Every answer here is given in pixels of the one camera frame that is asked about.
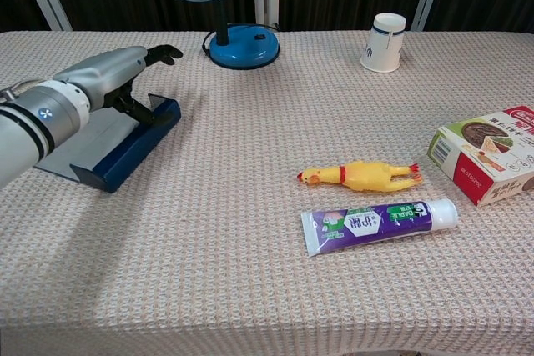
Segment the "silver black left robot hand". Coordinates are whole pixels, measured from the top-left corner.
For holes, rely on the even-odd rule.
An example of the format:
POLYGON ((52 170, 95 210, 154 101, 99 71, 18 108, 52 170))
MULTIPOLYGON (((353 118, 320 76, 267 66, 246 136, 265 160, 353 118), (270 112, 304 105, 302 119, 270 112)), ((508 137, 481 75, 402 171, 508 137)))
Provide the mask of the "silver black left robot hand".
POLYGON ((86 58, 56 73, 53 79, 80 88, 92 112, 114 108, 146 126, 161 126, 172 119, 172 114, 157 116, 136 101, 132 97, 133 81, 146 67, 157 62, 173 65, 181 57, 183 52, 170 44, 118 48, 86 58))

